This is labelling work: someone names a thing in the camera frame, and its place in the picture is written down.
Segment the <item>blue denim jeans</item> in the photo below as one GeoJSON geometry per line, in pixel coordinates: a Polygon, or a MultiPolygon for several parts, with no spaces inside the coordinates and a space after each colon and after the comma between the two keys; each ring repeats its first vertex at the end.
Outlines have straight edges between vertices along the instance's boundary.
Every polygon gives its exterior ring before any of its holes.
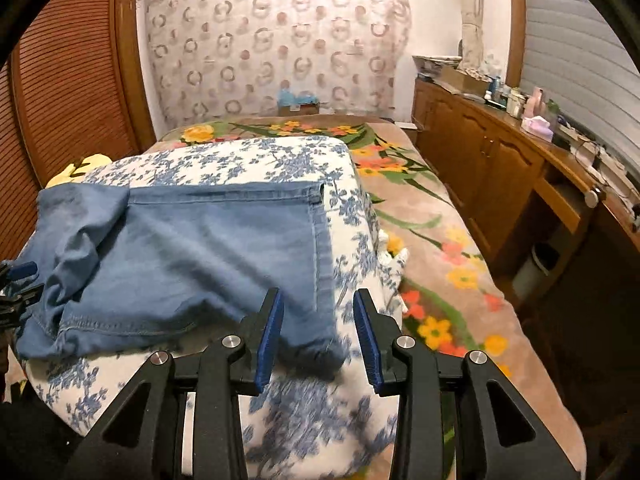
{"type": "Polygon", "coordinates": [[[43,284],[17,332],[26,359],[157,346],[241,321],[273,287],[284,362],[323,374],[346,358],[319,182],[61,184],[39,194],[21,260],[43,284]]]}

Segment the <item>yellow Pikachu plush toy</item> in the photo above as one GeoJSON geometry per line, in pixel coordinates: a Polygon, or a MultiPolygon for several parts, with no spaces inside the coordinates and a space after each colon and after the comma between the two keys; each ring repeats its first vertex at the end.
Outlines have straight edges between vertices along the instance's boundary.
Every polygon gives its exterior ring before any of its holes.
{"type": "Polygon", "coordinates": [[[52,177],[46,185],[46,188],[64,183],[77,183],[85,179],[86,174],[103,166],[111,165],[112,160],[102,154],[94,154],[85,157],[78,162],[72,162],[62,172],[52,177]]]}

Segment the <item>floral beige bed blanket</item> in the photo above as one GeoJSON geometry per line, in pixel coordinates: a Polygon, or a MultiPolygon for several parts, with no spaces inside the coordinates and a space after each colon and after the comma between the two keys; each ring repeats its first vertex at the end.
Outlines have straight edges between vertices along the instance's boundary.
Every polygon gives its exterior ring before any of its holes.
{"type": "Polygon", "coordinates": [[[328,136],[350,151],[392,256],[408,252],[399,295],[405,329],[430,348],[463,356],[484,350],[525,396],[583,474],[585,440],[498,289],[446,188],[401,128],[381,118],[303,116],[212,122],[168,132],[150,148],[176,150],[267,136],[328,136]]]}

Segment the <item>blue floral white quilt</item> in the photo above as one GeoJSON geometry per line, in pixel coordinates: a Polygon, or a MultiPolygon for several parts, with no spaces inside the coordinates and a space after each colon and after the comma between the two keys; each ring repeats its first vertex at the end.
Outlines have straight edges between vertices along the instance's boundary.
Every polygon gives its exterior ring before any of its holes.
{"type": "Polygon", "coordinates": [[[240,402],[253,479],[340,478],[390,447],[397,403],[369,386],[352,322],[367,289],[398,318],[386,252],[347,146],[325,136],[194,145],[96,168],[38,196],[22,258],[44,291],[16,351],[86,434],[155,350],[204,350],[278,288],[277,366],[240,402]]]}

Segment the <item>brown louvered wardrobe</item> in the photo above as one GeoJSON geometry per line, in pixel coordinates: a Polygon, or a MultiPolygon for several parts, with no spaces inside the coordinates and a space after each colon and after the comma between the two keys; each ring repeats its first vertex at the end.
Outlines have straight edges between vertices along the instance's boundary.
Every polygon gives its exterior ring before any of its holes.
{"type": "Polygon", "coordinates": [[[142,82],[136,0],[50,0],[1,69],[1,255],[35,229],[39,191],[90,155],[156,141],[142,82]]]}

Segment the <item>wooden sideboard cabinet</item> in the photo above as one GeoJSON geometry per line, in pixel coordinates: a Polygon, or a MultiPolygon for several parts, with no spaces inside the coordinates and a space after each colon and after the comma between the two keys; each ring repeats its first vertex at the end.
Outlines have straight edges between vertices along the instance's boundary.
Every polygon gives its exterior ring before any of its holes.
{"type": "Polygon", "coordinates": [[[420,153],[519,302],[544,296],[570,263],[639,274],[639,237],[622,202],[572,154],[422,79],[412,120],[420,153]]]}

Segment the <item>circle patterned sheer curtain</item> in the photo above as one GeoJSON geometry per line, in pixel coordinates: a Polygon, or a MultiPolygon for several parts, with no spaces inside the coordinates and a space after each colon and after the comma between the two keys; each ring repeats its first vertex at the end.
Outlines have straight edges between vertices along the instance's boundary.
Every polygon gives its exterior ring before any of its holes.
{"type": "Polygon", "coordinates": [[[408,0],[141,0],[165,124],[272,116],[281,89],[338,114],[388,115],[408,0]]]}

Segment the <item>pink tissue pack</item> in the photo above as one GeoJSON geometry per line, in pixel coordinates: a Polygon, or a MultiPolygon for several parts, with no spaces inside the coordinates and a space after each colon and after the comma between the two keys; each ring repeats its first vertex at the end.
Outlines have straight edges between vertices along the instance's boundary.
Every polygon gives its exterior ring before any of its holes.
{"type": "Polygon", "coordinates": [[[546,142],[552,141],[553,130],[550,128],[550,122],[547,122],[541,116],[524,117],[521,122],[521,129],[537,139],[546,142]]]}

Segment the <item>cardboard box with blue cloth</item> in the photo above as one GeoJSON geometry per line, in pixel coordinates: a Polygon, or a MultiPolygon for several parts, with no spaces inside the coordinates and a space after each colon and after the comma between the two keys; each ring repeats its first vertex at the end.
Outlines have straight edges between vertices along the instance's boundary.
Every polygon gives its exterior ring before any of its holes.
{"type": "Polygon", "coordinates": [[[320,110],[320,101],[316,96],[309,92],[295,94],[290,89],[280,90],[277,104],[281,117],[317,115],[320,110]]]}

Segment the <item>brown cardboard box on cabinet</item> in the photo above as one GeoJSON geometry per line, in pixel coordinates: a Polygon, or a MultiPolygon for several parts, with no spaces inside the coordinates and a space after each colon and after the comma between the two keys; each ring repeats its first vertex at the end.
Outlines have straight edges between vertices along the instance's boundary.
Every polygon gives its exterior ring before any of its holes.
{"type": "Polygon", "coordinates": [[[453,92],[475,94],[484,96],[490,85],[486,77],[469,75],[457,68],[446,65],[440,70],[437,81],[446,84],[453,92]]]}

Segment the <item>grey window roller blind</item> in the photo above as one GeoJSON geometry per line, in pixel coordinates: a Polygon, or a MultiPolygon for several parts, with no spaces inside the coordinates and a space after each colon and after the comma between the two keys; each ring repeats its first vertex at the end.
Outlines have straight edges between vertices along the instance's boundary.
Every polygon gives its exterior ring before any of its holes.
{"type": "Polygon", "coordinates": [[[560,111],[639,171],[639,72],[589,0],[525,0],[521,88],[560,111]]]}

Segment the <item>beige tied side curtain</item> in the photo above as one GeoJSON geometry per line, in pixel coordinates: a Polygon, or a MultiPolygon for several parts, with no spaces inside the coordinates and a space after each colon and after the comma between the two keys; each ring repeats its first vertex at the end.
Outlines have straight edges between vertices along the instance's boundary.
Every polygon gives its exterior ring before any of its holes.
{"type": "Polygon", "coordinates": [[[462,70],[478,70],[484,60],[483,0],[460,0],[462,21],[462,70]]]}

